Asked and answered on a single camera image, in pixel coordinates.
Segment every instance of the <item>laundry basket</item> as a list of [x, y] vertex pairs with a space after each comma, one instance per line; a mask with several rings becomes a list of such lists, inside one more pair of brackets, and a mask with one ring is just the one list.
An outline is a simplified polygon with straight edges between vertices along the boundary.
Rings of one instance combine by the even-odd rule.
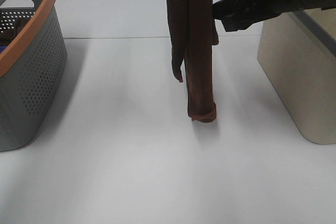
[[32, 1], [33, 8], [0, 9], [0, 32], [18, 18], [30, 18], [0, 53], [0, 151], [20, 148], [34, 138], [67, 59], [55, 0]]

